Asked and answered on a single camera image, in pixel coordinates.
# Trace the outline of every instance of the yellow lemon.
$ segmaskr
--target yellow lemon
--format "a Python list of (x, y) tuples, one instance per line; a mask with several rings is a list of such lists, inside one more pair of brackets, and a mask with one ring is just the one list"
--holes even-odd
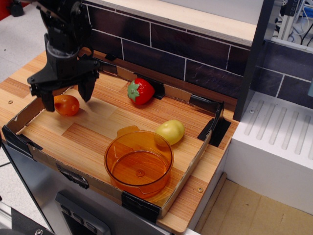
[(170, 145), (173, 145), (180, 141), (185, 133), (184, 125), (178, 120), (169, 120), (161, 124), (156, 133), (165, 138)]

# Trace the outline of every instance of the tile backsplash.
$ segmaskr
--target tile backsplash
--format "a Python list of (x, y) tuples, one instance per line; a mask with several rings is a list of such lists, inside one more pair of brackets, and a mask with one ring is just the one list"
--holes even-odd
[(313, 109), (313, 97), (308, 96), (313, 79), (313, 54), (267, 43), (256, 91)]
[(88, 1), (93, 49), (238, 98), (250, 48)]

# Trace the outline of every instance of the metal screw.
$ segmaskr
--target metal screw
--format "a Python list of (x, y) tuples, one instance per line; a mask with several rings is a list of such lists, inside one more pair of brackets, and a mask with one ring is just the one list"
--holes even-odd
[(43, 234), (44, 234), (44, 232), (41, 229), (37, 229), (35, 231), (35, 235), (43, 235)]

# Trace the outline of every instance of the tomato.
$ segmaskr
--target tomato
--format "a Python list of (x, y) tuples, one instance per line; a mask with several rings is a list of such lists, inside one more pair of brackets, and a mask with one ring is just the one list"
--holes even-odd
[(56, 111), (64, 116), (73, 116), (79, 110), (79, 101), (69, 94), (57, 95), (54, 97)]

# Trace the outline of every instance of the wood grain surface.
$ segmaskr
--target wood grain surface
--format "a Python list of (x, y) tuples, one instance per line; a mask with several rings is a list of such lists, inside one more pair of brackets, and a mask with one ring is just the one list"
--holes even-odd
[[(1, 126), (34, 99), (29, 94), (26, 80), (43, 68), (45, 62), (45, 53), (42, 53), (0, 83)], [(158, 195), (147, 199), (162, 207), (203, 144), (197, 139), (198, 134), (213, 117), (210, 113), (169, 97), (162, 100), (153, 98), (145, 105), (136, 106), (127, 98), (128, 84), (116, 76), (100, 74), (89, 102), (82, 100), (75, 87), (66, 92), (80, 101), (80, 110), (75, 116), (64, 117), (57, 112), (43, 111), (21, 133), (54, 159), (110, 184), (103, 159), (107, 146), (116, 138), (119, 129), (136, 125), (141, 130), (154, 131), (167, 120), (180, 120), (185, 126), (185, 135), (172, 146), (175, 160), (171, 178)], [(225, 110), (225, 117), (232, 115), (231, 111)], [(187, 229), (238, 125), (235, 121), (229, 121), (232, 124), (220, 146), (209, 145), (206, 148), (165, 217), (157, 220), (161, 227), (176, 234), (182, 234)]]

